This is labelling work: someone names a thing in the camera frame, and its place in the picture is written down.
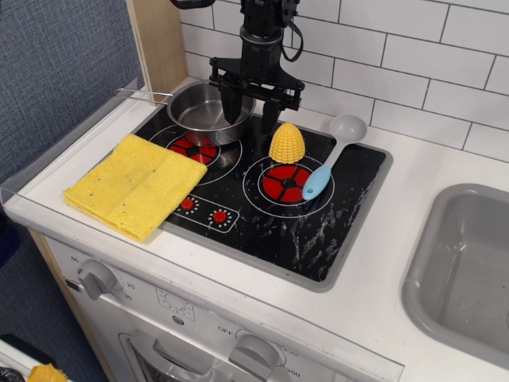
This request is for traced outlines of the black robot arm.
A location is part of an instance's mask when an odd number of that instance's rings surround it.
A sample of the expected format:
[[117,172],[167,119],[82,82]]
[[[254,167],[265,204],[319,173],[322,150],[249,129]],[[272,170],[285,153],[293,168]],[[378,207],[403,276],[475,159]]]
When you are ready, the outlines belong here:
[[281,111],[300,107],[302,81],[286,73],[280,60],[294,62],[301,55],[299,49],[292,58],[283,47],[285,28],[300,33],[293,23],[298,1],[242,1],[244,16],[239,35],[242,40],[241,57],[210,60],[210,82],[220,91],[224,118],[237,121],[244,97],[264,102],[262,133],[271,132]]

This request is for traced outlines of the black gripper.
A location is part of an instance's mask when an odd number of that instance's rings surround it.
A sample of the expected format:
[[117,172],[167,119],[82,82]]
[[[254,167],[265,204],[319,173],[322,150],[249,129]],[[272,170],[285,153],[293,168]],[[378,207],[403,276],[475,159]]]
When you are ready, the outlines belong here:
[[213,57],[209,80],[220,91],[223,115],[229,123],[237,121],[244,96],[264,101],[261,132],[269,134],[280,111],[300,107],[305,85],[280,64],[286,57],[281,33],[272,37],[242,33],[240,37],[241,57]]

